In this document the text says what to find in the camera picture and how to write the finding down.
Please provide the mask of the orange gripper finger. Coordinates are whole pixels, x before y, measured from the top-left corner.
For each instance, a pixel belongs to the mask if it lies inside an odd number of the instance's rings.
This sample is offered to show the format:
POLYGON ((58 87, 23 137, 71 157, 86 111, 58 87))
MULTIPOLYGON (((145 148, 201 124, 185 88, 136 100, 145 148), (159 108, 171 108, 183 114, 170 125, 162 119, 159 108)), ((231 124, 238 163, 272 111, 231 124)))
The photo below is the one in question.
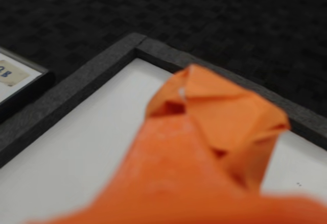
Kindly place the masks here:
POLYGON ((260 194, 281 116, 204 133, 188 116, 148 118, 104 191, 51 223, 326 223, 326 207, 260 194))

